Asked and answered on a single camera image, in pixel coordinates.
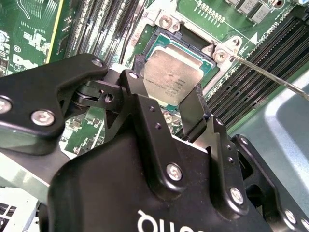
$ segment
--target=bolt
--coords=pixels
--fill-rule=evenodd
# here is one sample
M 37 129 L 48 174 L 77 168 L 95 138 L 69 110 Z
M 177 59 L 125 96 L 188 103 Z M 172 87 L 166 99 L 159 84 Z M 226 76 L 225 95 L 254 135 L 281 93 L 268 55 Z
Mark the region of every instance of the bolt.
M 91 62 L 92 62 L 94 65 L 97 65 L 97 66 L 99 66 L 99 67 L 103 67 L 102 62 L 101 62 L 100 60 L 98 60 L 98 59 L 93 59 Z
M 286 209 L 284 212 L 289 222 L 292 224 L 296 224 L 296 219 L 294 217 L 294 214 L 288 209 Z
M 47 127 L 54 123 L 55 117 L 46 110 L 37 110 L 32 113 L 31 120 L 39 126 Z
M 139 77 L 135 72 L 129 72 L 129 75 L 134 79 L 137 79 Z
M 227 53 L 223 50 L 219 50 L 213 56 L 217 63 L 223 63 L 227 58 Z
M 216 121 L 219 123 L 219 125 L 223 126 L 223 122 L 220 119 L 216 118 Z
M 11 108 L 12 104 L 8 100 L 0 98 L 0 114 L 10 111 Z
M 303 226 L 306 228 L 307 231 L 309 231 L 309 223 L 303 218 L 301 219 L 301 223 L 303 223 Z
M 166 166 L 166 171 L 167 171 L 169 177 L 172 180 L 175 180 L 175 181 L 180 181 L 182 176 L 183 176 L 179 167 L 177 167 L 175 164 L 172 164 L 172 163 L 170 163 Z
M 172 123 L 173 122 L 173 118 L 171 117 L 171 115 L 164 115 L 164 119 L 165 119 L 166 123 Z
M 243 204 L 243 196 L 242 196 L 241 192 L 237 188 L 231 188 L 230 192 L 231 192 L 233 200 L 237 204 Z
M 240 139 L 244 144 L 248 144 L 247 140 L 245 138 Z
M 159 21 L 159 24 L 162 28 L 169 29 L 172 26 L 172 19 L 167 16 L 162 16 Z

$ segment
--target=white label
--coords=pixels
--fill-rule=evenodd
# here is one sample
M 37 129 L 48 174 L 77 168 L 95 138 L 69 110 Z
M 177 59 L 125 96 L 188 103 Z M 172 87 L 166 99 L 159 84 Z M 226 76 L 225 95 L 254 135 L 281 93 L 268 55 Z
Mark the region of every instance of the white label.
M 38 67 L 37 64 L 35 64 L 35 63 L 32 64 L 30 60 L 22 59 L 20 56 L 18 56 L 16 54 L 13 54 L 13 61 L 12 62 L 15 63 L 15 64 L 18 64 L 18 65 L 22 65 L 26 69 L 33 69 L 33 68 Z
M 17 53 L 20 53 L 21 52 L 21 48 L 17 45 L 14 45 L 13 47 L 14 51 L 17 52 Z
M 149 221 L 152 224 L 153 232 L 164 232 L 164 220 L 163 219 L 159 220 L 160 226 L 158 226 L 156 220 L 152 216 L 145 214 L 141 210 L 138 211 L 138 214 L 140 215 L 140 219 L 137 222 L 137 229 L 139 232 L 145 232 L 143 229 L 143 223 L 145 221 Z M 169 232 L 175 232 L 175 226 L 173 222 L 169 223 Z M 188 226 L 182 226 L 179 232 L 194 232 L 194 231 Z

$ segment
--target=green circuit board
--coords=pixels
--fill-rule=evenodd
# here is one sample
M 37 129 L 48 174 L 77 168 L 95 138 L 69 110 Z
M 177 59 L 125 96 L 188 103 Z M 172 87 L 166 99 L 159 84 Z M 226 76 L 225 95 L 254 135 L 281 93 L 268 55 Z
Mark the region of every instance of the green circuit board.
M 49 62 L 63 0 L 1 0 L 0 58 L 3 75 Z
M 273 5 L 274 1 L 271 0 L 265 0 L 263 3 L 259 0 L 255 2 L 269 9 L 268 14 L 260 23 L 255 23 L 250 19 L 250 15 L 245 15 L 237 7 L 228 4 L 225 0 L 179 0 L 177 1 L 177 12 L 192 25 L 202 29 L 203 32 L 220 42 L 224 42 L 235 35 L 240 36 L 242 46 L 238 55 L 247 58 L 295 6 L 295 3 L 291 0 L 280 1 L 281 5 L 279 7 Z M 156 1 L 150 1 L 149 6 L 151 4 L 156 4 Z M 156 28 L 157 26 L 145 26 L 131 56 L 127 59 L 126 65 L 128 67 L 132 65 L 137 54 L 143 53 Z M 207 93 L 206 99 L 217 91 L 239 65 L 236 61 L 232 64 L 225 75 Z M 218 68 L 214 68 L 205 75 L 201 81 L 202 86 L 205 86 L 218 71 Z

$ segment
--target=gray metal surface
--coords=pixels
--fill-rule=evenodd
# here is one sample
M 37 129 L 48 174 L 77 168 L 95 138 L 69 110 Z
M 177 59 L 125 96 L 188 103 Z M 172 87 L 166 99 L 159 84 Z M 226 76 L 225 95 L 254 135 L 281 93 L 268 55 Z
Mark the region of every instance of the gray metal surface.
M 309 92 L 309 71 L 293 84 Z M 234 134 L 252 142 L 309 217 L 309 101 L 285 89 Z
M 69 158 L 58 147 L 46 156 L 30 156 L 0 149 L 0 185 L 21 188 L 40 202 L 47 203 L 47 192 L 56 172 Z
M 170 44 L 156 47 L 141 74 L 150 96 L 177 106 L 203 78 L 202 61 Z

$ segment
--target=black plastic part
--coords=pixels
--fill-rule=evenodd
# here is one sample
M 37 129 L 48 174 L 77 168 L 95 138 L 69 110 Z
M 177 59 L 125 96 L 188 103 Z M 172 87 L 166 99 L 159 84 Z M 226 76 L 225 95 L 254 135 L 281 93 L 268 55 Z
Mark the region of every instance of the black plastic part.
M 255 207 L 262 207 L 263 218 L 273 231 L 306 231 L 300 221 L 301 218 L 307 218 L 306 215 L 251 142 L 241 135 L 235 135 L 232 142 L 236 145 L 241 165 L 244 167 L 242 173 L 247 196 Z M 286 209 L 294 214 L 296 224 L 290 223 L 286 218 Z
M 82 54 L 1 78 L 0 96 L 12 108 L 0 114 L 0 147 L 32 155 L 50 153 L 62 134 L 63 115 L 77 87 L 102 79 L 108 71 L 102 61 L 99 67 L 93 59 L 97 58 Z M 30 116 L 37 110 L 52 112 L 55 122 L 47 127 L 34 124 Z
M 106 120 L 105 141 L 133 128 L 139 139 L 141 159 L 151 190 L 162 199 L 172 200 L 185 190 L 186 172 L 158 102 L 148 98 L 143 79 L 136 73 L 138 78 L 132 77 L 132 73 L 132 70 L 124 70 L 120 74 L 123 108 L 112 122 Z M 183 177 L 180 181 L 168 176 L 166 167 L 170 163 L 181 169 Z
M 200 87 L 196 87 L 179 105 L 183 132 L 193 144 L 204 148 L 211 156 L 211 201 L 227 219 L 248 213 L 248 201 L 235 202 L 231 189 L 237 188 L 246 196 L 235 145 L 230 142 L 223 122 L 211 116 Z
M 247 215 L 224 219 L 210 197 L 210 156 L 181 141 L 178 149 L 188 188 L 177 199 L 165 201 L 149 189 L 140 140 L 127 131 L 86 155 L 65 164 L 54 177 L 48 196 L 50 232 L 152 232 L 154 226 L 176 232 L 189 227 L 195 232 L 270 232 L 262 216 L 249 203 Z

